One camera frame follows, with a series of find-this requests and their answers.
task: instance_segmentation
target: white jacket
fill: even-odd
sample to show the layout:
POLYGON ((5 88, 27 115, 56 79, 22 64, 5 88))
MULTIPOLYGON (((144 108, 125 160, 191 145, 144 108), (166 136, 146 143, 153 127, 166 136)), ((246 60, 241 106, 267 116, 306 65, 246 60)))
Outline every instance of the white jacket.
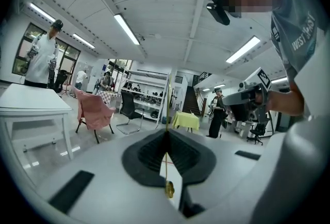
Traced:
POLYGON ((37 43, 39 47, 38 54, 31 60, 27 70, 25 79, 34 83, 47 84, 50 60, 58 57, 58 47, 55 37, 49 38, 48 33, 38 37, 32 42, 32 45, 37 43))

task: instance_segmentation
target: shelving unit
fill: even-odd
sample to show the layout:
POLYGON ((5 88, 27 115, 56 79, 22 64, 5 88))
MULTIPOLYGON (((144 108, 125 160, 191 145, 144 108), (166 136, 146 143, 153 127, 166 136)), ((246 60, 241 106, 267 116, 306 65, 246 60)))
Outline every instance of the shelving unit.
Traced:
POLYGON ((159 119, 161 118, 161 115, 162 115, 164 99, 167 96, 170 75, 154 73, 154 72, 146 72, 146 71, 129 70, 128 72, 129 72, 128 78, 124 78, 121 81, 120 91, 123 90, 123 91, 132 92, 134 94, 139 94, 139 95, 142 95, 142 98, 148 97, 148 98, 154 98, 155 100, 160 100, 160 105, 156 105, 156 104, 148 103, 146 101, 134 99, 135 104, 141 105, 144 108, 143 117, 146 119, 155 120, 156 127, 157 127, 159 119), (123 88, 123 86, 125 85, 126 82, 143 85, 143 88, 141 89, 142 91, 138 92, 138 91, 133 91, 133 90, 130 90, 127 88, 123 88), (159 90, 161 90, 161 92, 163 93, 162 97, 160 97, 159 95, 152 95, 152 94, 146 92, 147 89, 152 90, 152 88, 153 89, 160 88, 159 90), (155 110, 158 111, 158 117, 152 118, 151 112, 155 111, 155 110))

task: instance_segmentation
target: string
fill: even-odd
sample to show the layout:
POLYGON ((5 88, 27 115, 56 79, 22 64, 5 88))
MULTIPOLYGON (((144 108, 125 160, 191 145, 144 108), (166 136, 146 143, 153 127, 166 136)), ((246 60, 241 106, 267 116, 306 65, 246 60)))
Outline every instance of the string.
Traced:
MULTIPOLYGON (((170 113, 170 90, 171 90, 171 74, 170 74, 170 78, 169 78, 169 88, 168 88, 168 91, 167 91, 167 108, 166 108, 166 132, 165 133, 168 133, 169 131, 169 113, 170 113)), ((166 170, 166 174, 165 174, 165 192, 167 194, 168 197, 169 194, 168 194, 168 190, 167 190, 167 152, 165 153, 165 170, 166 170)))

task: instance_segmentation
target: pink cloth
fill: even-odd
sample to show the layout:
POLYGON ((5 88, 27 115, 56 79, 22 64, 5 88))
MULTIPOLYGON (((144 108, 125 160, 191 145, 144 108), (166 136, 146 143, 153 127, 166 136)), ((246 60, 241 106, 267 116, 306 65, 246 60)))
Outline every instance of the pink cloth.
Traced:
POLYGON ((85 93, 74 88, 78 98, 78 121, 85 118, 87 129, 99 130, 110 124, 115 107, 109 108, 99 95, 85 93))

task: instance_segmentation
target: ceiling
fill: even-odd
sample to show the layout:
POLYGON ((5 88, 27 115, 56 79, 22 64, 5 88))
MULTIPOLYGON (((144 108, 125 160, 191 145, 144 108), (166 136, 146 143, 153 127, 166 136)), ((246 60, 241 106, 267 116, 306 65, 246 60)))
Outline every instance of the ceiling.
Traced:
POLYGON ((68 35, 77 33, 102 58, 168 63, 244 79, 258 67, 273 78, 284 76, 270 43, 270 13, 217 23, 206 10, 210 0, 24 0, 63 19, 68 35), (136 46, 113 18, 121 13, 141 42, 136 46), (229 65, 226 59, 253 35, 261 40, 229 65))

